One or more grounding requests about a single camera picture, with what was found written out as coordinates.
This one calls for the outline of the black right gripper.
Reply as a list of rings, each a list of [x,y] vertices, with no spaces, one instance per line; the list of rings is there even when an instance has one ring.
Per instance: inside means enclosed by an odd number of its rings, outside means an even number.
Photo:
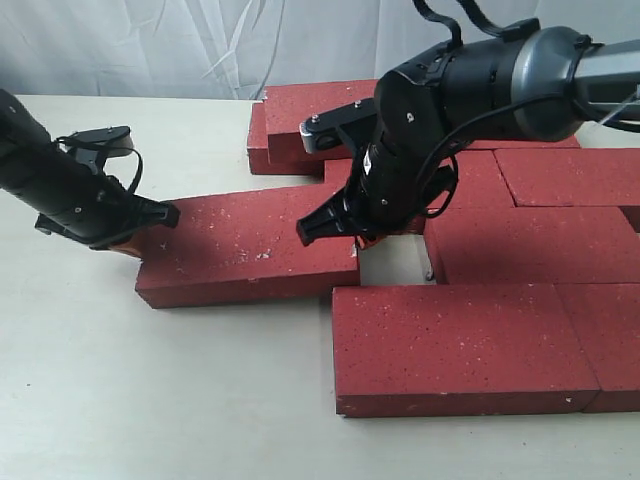
[[[416,77],[392,70],[375,86],[377,125],[370,143],[352,154],[346,184],[298,220],[303,245],[318,239],[357,236],[358,249],[379,244],[380,235],[404,229],[425,205],[422,169],[447,133],[439,74]]]

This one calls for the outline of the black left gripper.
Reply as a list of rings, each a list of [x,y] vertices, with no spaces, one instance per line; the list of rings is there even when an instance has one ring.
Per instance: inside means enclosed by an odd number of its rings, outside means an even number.
[[[138,196],[54,145],[5,151],[1,188],[39,213],[37,230],[136,259],[143,258],[143,230],[174,228],[180,217],[176,205]]]

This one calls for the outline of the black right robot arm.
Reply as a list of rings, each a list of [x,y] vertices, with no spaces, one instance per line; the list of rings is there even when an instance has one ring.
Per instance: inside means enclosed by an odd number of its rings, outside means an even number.
[[[388,71],[369,98],[300,126],[304,148],[352,155],[346,184],[301,218],[304,244],[365,242],[434,218],[457,189],[456,157],[477,141],[554,143],[595,122],[639,129],[639,44],[567,27],[440,43]]]

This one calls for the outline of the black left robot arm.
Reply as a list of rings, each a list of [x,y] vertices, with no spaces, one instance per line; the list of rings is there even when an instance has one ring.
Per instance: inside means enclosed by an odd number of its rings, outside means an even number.
[[[174,228],[180,217],[174,204],[136,194],[142,173],[130,127],[54,138],[14,95],[1,91],[1,189],[38,212],[36,230],[139,257],[141,232]]]

